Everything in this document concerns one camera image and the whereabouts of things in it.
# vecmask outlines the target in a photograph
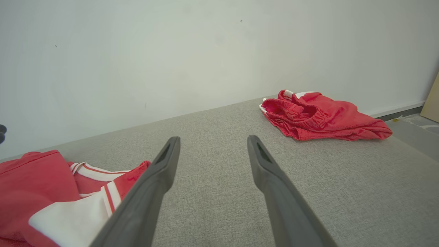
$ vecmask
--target baseboard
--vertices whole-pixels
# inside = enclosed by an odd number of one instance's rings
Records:
[[[412,103],[409,103],[406,105],[388,107],[388,108],[384,108],[384,109],[381,109],[378,111],[373,111],[373,112],[366,113],[366,114],[373,117],[373,118],[377,118],[377,117],[386,116],[386,115],[390,115],[393,113],[398,113],[398,112],[402,112],[405,110],[417,108],[417,107],[423,106],[424,103],[425,103],[425,100],[422,100],[422,101],[418,101],[418,102],[412,102]]]

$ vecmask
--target gray fabric surface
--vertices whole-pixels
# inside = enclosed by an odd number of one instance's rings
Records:
[[[274,246],[246,140],[258,135],[340,246],[437,246],[439,164],[400,140],[287,138],[261,99],[99,135],[51,149],[108,170],[153,160],[181,137],[154,246]]]

